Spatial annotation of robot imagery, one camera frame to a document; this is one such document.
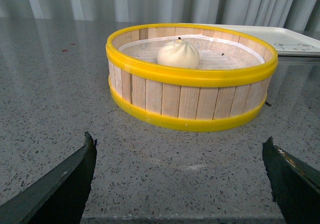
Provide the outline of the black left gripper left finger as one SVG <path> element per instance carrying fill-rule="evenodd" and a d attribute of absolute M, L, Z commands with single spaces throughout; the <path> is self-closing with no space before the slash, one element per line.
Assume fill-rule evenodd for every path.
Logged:
<path fill-rule="evenodd" d="M 1 223 L 80 223 L 97 157 L 97 141 L 84 135 L 84 146 L 1 205 Z"/>

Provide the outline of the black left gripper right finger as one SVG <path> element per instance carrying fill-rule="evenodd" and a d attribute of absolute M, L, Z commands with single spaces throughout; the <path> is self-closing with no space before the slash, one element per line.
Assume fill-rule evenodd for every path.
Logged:
<path fill-rule="evenodd" d="M 272 198 L 286 223 L 319 223 L 319 171 L 274 145 L 272 137 L 262 146 Z"/>

